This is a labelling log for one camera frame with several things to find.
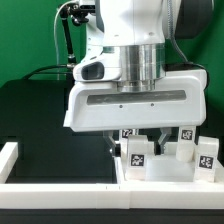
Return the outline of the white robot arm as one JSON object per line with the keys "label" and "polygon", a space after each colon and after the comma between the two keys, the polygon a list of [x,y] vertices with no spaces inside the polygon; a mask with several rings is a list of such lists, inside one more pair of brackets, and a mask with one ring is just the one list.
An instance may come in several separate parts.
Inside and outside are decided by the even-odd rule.
{"label": "white robot arm", "polygon": [[206,70],[165,64],[165,41],[197,36],[214,0],[95,0],[94,51],[73,70],[64,125],[75,132],[199,126]]}

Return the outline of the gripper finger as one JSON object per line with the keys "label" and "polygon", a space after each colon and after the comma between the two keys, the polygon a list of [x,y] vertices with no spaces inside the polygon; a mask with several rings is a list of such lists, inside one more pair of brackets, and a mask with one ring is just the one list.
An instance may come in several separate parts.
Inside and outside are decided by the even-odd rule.
{"label": "gripper finger", "polygon": [[104,131],[103,138],[109,146],[110,153],[112,155],[115,155],[116,142],[113,139],[113,132],[112,131]]}
{"label": "gripper finger", "polygon": [[172,129],[170,127],[161,128],[160,132],[161,132],[161,135],[158,139],[157,152],[158,152],[159,155],[162,155],[165,151],[165,144],[172,134]]}

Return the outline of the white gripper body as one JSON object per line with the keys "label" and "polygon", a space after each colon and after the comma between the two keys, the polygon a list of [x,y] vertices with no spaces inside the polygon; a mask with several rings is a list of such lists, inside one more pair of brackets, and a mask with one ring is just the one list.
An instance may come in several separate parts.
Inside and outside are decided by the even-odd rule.
{"label": "white gripper body", "polygon": [[146,92],[122,93],[113,82],[71,89],[64,125],[75,132],[199,126],[206,119],[204,70],[169,71]]}

